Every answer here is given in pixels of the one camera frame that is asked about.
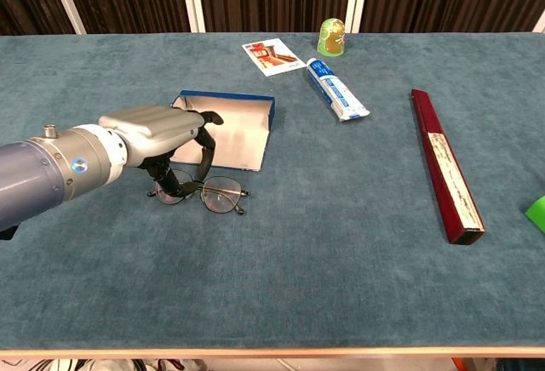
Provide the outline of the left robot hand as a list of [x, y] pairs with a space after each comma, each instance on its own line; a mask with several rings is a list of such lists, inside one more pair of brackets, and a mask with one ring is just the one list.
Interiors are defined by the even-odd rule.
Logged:
[[[127, 148], [125, 165], [146, 170], [164, 193], [178, 198], [195, 192], [209, 172], [215, 140], [205, 128], [208, 123], [222, 125], [224, 120], [214, 111], [159, 105], [116, 111], [99, 119], [102, 128], [123, 140]], [[182, 184], [170, 167], [170, 158], [191, 140], [202, 147], [201, 163], [195, 179]]]

